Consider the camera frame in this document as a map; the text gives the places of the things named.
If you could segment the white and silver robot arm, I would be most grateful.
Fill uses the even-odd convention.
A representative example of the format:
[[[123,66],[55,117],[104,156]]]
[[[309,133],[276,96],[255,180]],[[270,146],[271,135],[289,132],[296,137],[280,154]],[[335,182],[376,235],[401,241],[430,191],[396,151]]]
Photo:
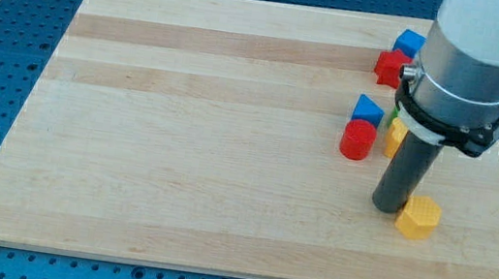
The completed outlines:
[[[442,0],[395,94],[410,139],[478,157],[499,140],[499,0]]]

